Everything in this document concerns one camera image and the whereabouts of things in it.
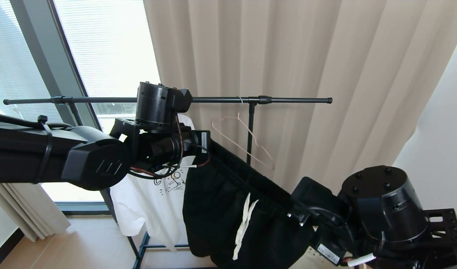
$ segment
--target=barcode label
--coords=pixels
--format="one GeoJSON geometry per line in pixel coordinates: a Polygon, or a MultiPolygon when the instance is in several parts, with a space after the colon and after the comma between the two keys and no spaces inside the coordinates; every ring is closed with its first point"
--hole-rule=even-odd
{"type": "MultiPolygon", "coordinates": [[[[201,146],[203,146],[204,148],[207,148],[207,133],[201,133],[201,146]]],[[[201,149],[201,152],[202,153],[207,153],[206,150],[204,149],[201,149]]]]}
{"type": "Polygon", "coordinates": [[[329,259],[334,264],[338,264],[338,262],[340,261],[340,257],[338,257],[336,254],[334,254],[330,249],[325,247],[323,244],[319,244],[318,252],[323,254],[323,256],[325,256],[327,259],[329,259]]]}

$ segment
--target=clothes rack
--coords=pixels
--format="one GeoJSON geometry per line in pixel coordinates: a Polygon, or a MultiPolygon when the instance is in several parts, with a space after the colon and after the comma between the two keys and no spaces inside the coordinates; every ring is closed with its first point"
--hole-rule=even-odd
{"type": "MultiPolygon", "coordinates": [[[[69,110],[78,126],[83,125],[82,118],[78,112],[77,103],[136,103],[137,98],[135,97],[66,97],[66,96],[56,96],[47,99],[5,99],[3,103],[5,105],[10,104],[33,104],[33,103],[53,103],[53,104],[67,104],[69,110]]],[[[261,104],[270,104],[270,103],[328,103],[333,102],[332,98],[275,98],[271,96],[260,95],[258,97],[194,97],[192,103],[242,103],[248,104],[248,132],[247,136],[247,152],[252,152],[252,132],[254,125],[254,113],[255,107],[261,104]]],[[[251,164],[251,156],[247,154],[247,164],[251,164]]],[[[102,197],[104,198],[107,207],[117,222],[117,218],[114,212],[114,205],[112,203],[112,198],[110,196],[110,189],[106,191],[101,191],[102,197]]],[[[164,245],[149,245],[148,241],[150,235],[146,232],[143,236],[142,243],[139,248],[136,247],[134,240],[131,236],[127,237],[129,244],[134,251],[136,256],[136,261],[134,262],[133,269],[140,269],[142,264],[143,256],[148,248],[165,248],[164,245]]],[[[187,244],[175,245],[176,248],[189,247],[187,244]]]]}

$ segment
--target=pink clothes hanger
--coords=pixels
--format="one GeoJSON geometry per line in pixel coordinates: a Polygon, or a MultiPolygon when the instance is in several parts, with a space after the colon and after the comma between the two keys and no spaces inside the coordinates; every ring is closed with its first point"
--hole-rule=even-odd
{"type": "Polygon", "coordinates": [[[257,143],[257,138],[255,137],[254,133],[249,129],[249,127],[242,121],[242,119],[240,119],[240,107],[238,108],[238,114],[237,114],[237,117],[230,117],[230,116],[225,116],[221,119],[217,119],[217,120],[212,120],[211,121],[211,127],[217,131],[219,134],[221,134],[224,138],[228,139],[230,142],[234,143],[236,146],[238,146],[239,148],[242,149],[242,151],[244,151],[245,153],[247,153],[248,155],[250,155],[252,158],[254,158],[255,160],[257,160],[259,163],[261,163],[262,165],[266,166],[268,169],[270,170],[275,170],[275,162],[273,161],[273,158],[271,157],[270,153],[268,153],[268,151],[262,146],[262,145],[259,145],[257,143]],[[259,146],[260,148],[262,148],[265,153],[268,155],[268,157],[270,158],[271,160],[271,167],[268,166],[267,164],[265,164],[264,162],[262,162],[261,160],[259,160],[257,157],[255,157],[254,155],[252,155],[251,153],[249,153],[247,150],[245,150],[245,148],[243,148],[242,146],[240,146],[238,143],[235,143],[235,141],[233,141],[232,139],[228,138],[226,135],[224,135],[221,131],[219,131],[215,125],[213,124],[214,121],[218,121],[219,123],[221,123],[224,119],[237,119],[238,121],[240,121],[243,126],[245,126],[245,128],[251,133],[252,137],[253,137],[253,141],[255,142],[255,144],[257,146],[259,146]]]}

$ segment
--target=curtain fold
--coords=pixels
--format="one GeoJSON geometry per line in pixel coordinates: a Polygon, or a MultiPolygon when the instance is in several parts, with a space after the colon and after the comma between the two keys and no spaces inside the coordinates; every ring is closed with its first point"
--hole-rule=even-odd
{"type": "Polygon", "coordinates": [[[0,206],[33,242],[71,225],[40,185],[0,183],[0,206]]]}
{"type": "MultiPolygon", "coordinates": [[[[194,96],[332,97],[258,105],[254,133],[276,163],[253,167],[292,191],[309,176],[338,192],[351,173],[391,165],[457,44],[457,1],[145,1],[162,83],[194,96]]],[[[188,115],[236,115],[193,104],[188,115]]],[[[247,122],[247,105],[241,118],[247,122]]],[[[246,147],[236,121],[221,130],[246,147]]],[[[245,154],[212,130],[214,140],[245,154]]],[[[254,155],[269,163],[263,150],[254,155]]]]}

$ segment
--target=white window blind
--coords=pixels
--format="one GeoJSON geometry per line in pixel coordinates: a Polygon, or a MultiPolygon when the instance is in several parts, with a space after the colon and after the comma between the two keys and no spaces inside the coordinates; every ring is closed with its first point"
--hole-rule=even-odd
{"type": "MultiPolygon", "coordinates": [[[[55,0],[72,56],[90,97],[136,97],[140,81],[159,83],[142,0],[55,0]]],[[[135,104],[93,104],[105,132],[135,104]]]]}
{"type": "Polygon", "coordinates": [[[4,99],[50,98],[25,42],[11,3],[0,0],[0,114],[35,121],[62,121],[54,104],[4,105],[4,99]]]}

